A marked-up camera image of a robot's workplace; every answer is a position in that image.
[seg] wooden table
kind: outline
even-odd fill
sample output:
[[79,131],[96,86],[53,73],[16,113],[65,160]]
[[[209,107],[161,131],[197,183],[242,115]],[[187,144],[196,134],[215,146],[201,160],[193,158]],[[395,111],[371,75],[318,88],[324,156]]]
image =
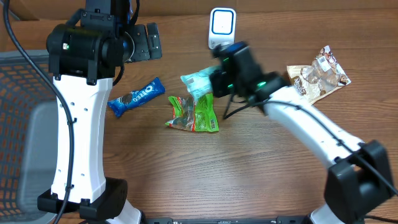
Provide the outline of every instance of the wooden table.
[[[181,75],[216,65],[207,47],[208,16],[140,17],[157,22],[160,60],[126,66],[117,98],[155,77],[166,94],[116,119],[107,110],[104,170],[126,179],[128,200],[148,217],[260,218],[307,214],[323,204],[326,172],[286,129],[248,109],[223,121],[227,99],[215,100],[220,131],[189,133],[164,126],[168,96],[188,96]],[[26,49],[44,49],[62,21],[15,22]],[[245,40],[267,71],[308,65],[330,45],[352,84],[315,103],[335,123],[388,149],[398,180],[398,9],[238,14],[236,40]],[[8,43],[8,50],[14,47]],[[394,198],[372,214],[398,218]],[[64,223],[77,223],[76,214]]]

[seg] black bracket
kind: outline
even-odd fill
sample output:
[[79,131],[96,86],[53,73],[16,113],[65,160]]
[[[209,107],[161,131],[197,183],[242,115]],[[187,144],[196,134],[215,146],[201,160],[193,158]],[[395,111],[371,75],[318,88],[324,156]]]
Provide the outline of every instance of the black bracket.
[[[80,203],[68,202],[65,213],[79,211],[80,218],[98,222],[118,216],[127,199],[127,182],[110,177],[105,179],[105,191],[99,198],[92,203],[88,199],[82,199]],[[37,198],[37,208],[44,212],[58,213],[62,202],[57,194],[51,194],[51,189],[48,189]]]
[[148,23],[147,27],[142,24],[131,26],[128,28],[127,33],[134,41],[134,53],[126,63],[160,59],[162,57],[162,46],[156,23]]
[[215,97],[236,94],[251,105],[263,102],[275,91],[288,85],[279,72],[263,73],[244,42],[227,47],[217,45],[213,56],[221,62],[221,69],[210,75]]
[[[377,141],[360,144],[354,152],[371,164],[392,185],[392,175],[385,148]],[[390,199],[393,192],[353,154],[337,160],[328,170],[325,202],[344,223],[357,223],[381,203]]]

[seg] green led light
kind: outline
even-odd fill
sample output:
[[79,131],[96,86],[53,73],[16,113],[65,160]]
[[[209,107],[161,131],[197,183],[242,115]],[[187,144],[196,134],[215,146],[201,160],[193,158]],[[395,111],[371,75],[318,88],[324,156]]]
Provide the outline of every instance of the green led light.
[[257,84],[258,88],[262,88],[263,86],[265,86],[267,84],[267,82],[260,82]]
[[63,44],[62,44],[62,49],[63,49],[63,50],[68,50],[68,49],[69,49],[69,44],[63,43]]

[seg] oreo package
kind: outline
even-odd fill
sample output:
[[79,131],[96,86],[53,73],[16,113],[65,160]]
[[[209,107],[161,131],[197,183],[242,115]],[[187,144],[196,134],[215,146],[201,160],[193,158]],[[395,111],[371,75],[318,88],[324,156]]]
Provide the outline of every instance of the oreo package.
[[140,91],[132,91],[127,95],[119,97],[108,102],[108,106],[113,110],[114,114],[120,118],[127,111],[139,107],[156,96],[165,93],[165,88],[159,78],[155,78]]

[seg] black cable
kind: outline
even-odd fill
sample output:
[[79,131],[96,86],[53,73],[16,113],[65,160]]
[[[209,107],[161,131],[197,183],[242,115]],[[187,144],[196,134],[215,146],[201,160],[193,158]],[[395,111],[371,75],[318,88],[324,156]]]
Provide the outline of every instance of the black cable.
[[398,220],[393,220],[393,219],[390,219],[390,218],[377,217],[377,216],[374,216],[374,215],[365,215],[364,218],[378,220],[378,221],[382,221],[382,222],[388,222],[388,223],[398,223]]
[[141,221],[140,221],[140,223],[141,224],[148,224],[148,220],[147,220],[147,217],[146,217],[145,213],[142,210],[140,210],[140,212],[141,212]]
[[124,73],[124,65],[120,66],[119,75],[118,75],[118,76],[116,77],[116,79],[113,81],[113,83],[112,83],[113,86],[116,86],[116,84],[118,84],[118,82],[120,81],[120,79],[122,79],[123,73]]
[[65,207],[67,206],[70,189],[72,188],[73,153],[75,151],[75,148],[74,148],[75,139],[74,139],[74,135],[73,135],[72,115],[70,113],[67,102],[63,98],[62,94],[58,91],[57,87],[55,87],[55,85],[51,82],[50,78],[48,76],[46,76],[44,74],[44,72],[29,57],[29,55],[26,53],[26,51],[22,48],[21,44],[16,39],[15,34],[12,31],[9,18],[8,18],[9,5],[10,5],[10,0],[6,0],[6,2],[4,3],[4,7],[3,7],[3,19],[4,19],[4,25],[6,26],[7,32],[9,34],[12,42],[17,47],[17,49],[21,53],[21,55],[29,62],[29,64],[32,66],[32,68],[34,70],[36,70],[36,72],[39,74],[39,76],[44,80],[44,82],[51,88],[51,90],[58,97],[63,109],[65,110],[65,114],[67,116],[68,128],[69,128],[69,167],[68,167],[67,186],[65,187],[65,198],[63,199],[61,210],[59,211],[59,213],[54,221],[54,223],[58,223],[59,220],[61,219],[63,212],[65,211]]
[[232,99],[232,103],[247,103],[247,101],[246,100],[242,100],[242,101],[234,101],[234,99]]
[[224,111],[223,119],[226,119],[225,116],[226,116],[226,114],[227,114],[227,112],[229,110],[229,107],[231,106],[231,103],[232,103],[232,101],[234,99],[234,96],[235,96],[235,93],[231,93],[231,95],[229,97],[229,100],[228,100],[228,104],[226,105],[226,108],[225,108],[225,111]]
[[134,14],[132,15],[131,19],[130,19],[130,24],[129,26],[134,26],[136,25],[137,19],[138,19],[138,12],[139,12],[139,0],[136,1],[137,2],[137,7],[136,10],[134,11]]
[[266,105],[269,103],[275,103],[275,104],[280,104],[280,105],[284,105],[284,106],[291,106],[296,108],[296,110],[301,110],[304,113],[308,114],[312,119],[314,119],[327,133],[329,133],[329,135],[335,139],[339,145],[343,146],[348,152],[352,153],[355,157],[355,159],[357,159],[362,166],[364,166],[365,168],[368,169],[368,171],[370,171],[373,175],[375,175],[381,182],[383,182],[383,184],[385,184],[391,191],[393,191],[394,194],[398,195],[398,190],[392,185],[390,184],[390,182],[388,182],[371,164],[369,164],[366,160],[364,160],[362,157],[358,156],[357,154],[354,153],[354,151],[352,149],[350,149],[341,139],[339,139],[332,131],[330,131],[330,129],[322,123],[322,121],[320,121],[314,114],[312,114],[311,112],[309,112],[308,110],[302,108],[300,105],[295,105],[292,103],[288,103],[288,102],[283,102],[283,101],[264,101],[264,102],[259,102],[259,103],[254,103],[251,105],[245,105],[239,109],[234,110],[233,112],[231,112],[229,115],[225,116],[225,119],[229,118],[230,116],[236,114],[239,111],[242,111],[248,107],[251,106],[261,106],[261,105]]

